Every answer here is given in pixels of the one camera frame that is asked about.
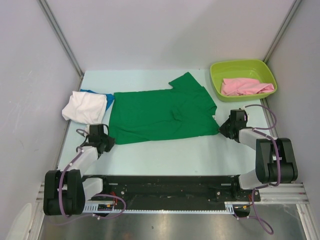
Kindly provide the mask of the green t shirt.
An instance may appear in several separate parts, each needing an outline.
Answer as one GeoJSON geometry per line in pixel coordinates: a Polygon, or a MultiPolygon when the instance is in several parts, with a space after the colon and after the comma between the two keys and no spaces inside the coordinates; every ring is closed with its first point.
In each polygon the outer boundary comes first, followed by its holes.
{"type": "Polygon", "coordinates": [[[116,144],[214,136],[217,105],[186,72],[168,83],[170,89],[116,92],[109,118],[109,136],[116,144]]]}

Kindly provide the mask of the lime green plastic basin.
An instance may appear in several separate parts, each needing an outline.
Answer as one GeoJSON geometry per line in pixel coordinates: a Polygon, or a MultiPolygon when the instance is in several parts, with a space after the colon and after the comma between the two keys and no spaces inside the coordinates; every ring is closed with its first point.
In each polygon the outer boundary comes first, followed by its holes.
{"type": "Polygon", "coordinates": [[[217,98],[226,103],[245,102],[264,99],[277,91],[277,82],[268,66],[259,59],[239,59],[213,63],[210,77],[217,98]],[[271,92],[249,95],[226,96],[222,93],[224,79],[247,78],[258,80],[261,84],[271,84],[271,92]]]}

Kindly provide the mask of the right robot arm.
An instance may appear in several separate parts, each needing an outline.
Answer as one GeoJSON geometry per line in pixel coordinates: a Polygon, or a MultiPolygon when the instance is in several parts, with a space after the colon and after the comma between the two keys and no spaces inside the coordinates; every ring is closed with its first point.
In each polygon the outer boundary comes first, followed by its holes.
{"type": "Polygon", "coordinates": [[[226,138],[246,145],[255,151],[255,168],[238,176],[238,182],[230,188],[231,196],[242,201],[249,190],[277,187],[298,178],[298,167],[292,142],[288,138],[274,138],[257,128],[247,126],[248,114],[244,109],[233,109],[219,132],[226,138]]]}

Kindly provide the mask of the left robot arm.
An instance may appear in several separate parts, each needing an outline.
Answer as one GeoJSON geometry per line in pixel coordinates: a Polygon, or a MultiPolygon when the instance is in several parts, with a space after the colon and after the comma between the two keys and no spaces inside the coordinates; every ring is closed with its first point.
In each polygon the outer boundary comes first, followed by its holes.
{"type": "Polygon", "coordinates": [[[84,173],[103,153],[111,151],[116,141],[109,136],[106,124],[92,124],[88,131],[77,129],[84,141],[76,147],[76,155],[64,169],[50,170],[45,174],[43,211],[47,216],[79,215],[87,200],[96,196],[105,200],[111,188],[100,178],[83,180],[84,173]]]}

